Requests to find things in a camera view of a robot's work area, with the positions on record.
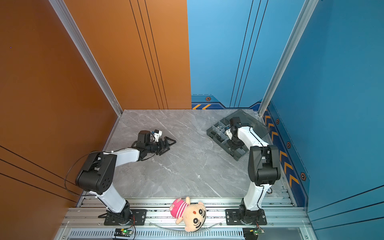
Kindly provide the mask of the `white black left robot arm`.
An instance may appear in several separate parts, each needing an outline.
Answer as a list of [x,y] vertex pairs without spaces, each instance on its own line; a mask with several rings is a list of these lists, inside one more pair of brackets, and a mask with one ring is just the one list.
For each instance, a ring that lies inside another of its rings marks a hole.
[[168,137],[152,140],[153,136],[151,132],[143,131],[129,148],[87,155],[77,175],[76,185],[106,206],[106,213],[98,216],[105,220],[104,225],[124,226],[134,223],[135,215],[130,210],[130,203],[118,193],[113,185],[113,178],[117,167],[145,161],[148,154],[161,156],[177,143]]

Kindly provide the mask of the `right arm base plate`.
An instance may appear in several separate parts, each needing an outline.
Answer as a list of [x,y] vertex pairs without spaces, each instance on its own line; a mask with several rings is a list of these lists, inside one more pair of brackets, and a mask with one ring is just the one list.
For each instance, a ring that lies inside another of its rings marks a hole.
[[267,217],[263,209],[257,211],[226,209],[226,223],[229,226],[248,225],[248,226],[266,226]]

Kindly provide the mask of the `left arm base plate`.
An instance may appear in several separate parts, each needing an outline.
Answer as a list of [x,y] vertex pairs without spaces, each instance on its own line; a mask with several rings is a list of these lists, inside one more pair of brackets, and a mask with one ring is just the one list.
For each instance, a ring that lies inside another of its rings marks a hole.
[[105,214],[98,216],[100,219],[104,219],[105,226],[143,226],[147,217],[147,210],[123,210],[121,213],[112,213],[107,211]]

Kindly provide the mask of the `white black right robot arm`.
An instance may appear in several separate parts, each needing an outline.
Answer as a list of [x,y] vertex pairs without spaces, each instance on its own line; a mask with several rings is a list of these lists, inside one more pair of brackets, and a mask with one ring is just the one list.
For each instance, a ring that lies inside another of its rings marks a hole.
[[262,202],[272,185],[281,178],[279,149],[259,137],[250,126],[235,124],[230,128],[231,141],[249,149],[250,186],[239,206],[239,220],[245,225],[266,225]]

